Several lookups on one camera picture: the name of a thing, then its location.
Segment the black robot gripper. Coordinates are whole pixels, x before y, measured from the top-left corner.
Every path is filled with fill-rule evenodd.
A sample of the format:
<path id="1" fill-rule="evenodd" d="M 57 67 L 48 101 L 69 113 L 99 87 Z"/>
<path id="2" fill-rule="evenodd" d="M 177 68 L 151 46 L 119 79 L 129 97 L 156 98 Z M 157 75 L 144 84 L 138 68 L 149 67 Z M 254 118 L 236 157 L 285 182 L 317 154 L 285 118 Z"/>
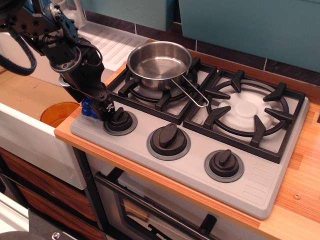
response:
<path id="1" fill-rule="evenodd" d="M 115 111 L 112 97 L 101 82 L 105 67 L 99 50 L 91 44 L 81 44 L 74 48 L 74 57 L 64 58 L 60 64 L 50 63 L 50 67 L 59 75 L 60 85 L 79 103 L 86 97 L 100 121 L 105 121 Z"/>

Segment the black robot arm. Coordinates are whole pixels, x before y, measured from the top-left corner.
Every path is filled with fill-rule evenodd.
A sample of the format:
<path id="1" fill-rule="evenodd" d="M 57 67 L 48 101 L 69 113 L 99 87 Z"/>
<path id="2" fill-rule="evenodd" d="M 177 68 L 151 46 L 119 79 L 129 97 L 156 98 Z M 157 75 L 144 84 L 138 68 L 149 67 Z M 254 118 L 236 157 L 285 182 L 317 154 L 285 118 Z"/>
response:
<path id="1" fill-rule="evenodd" d="M 33 54 L 45 56 L 51 69 L 60 75 L 60 85 L 77 101 L 90 98 L 89 107 L 100 121 L 115 111 L 111 95 L 101 81 L 105 69 L 100 50 L 79 37 L 78 27 L 60 5 L 50 0 L 2 0 L 0 31 L 22 48 L 30 66 L 20 66 L 1 56 L 0 65 L 21 76 L 31 75 L 37 66 Z"/>

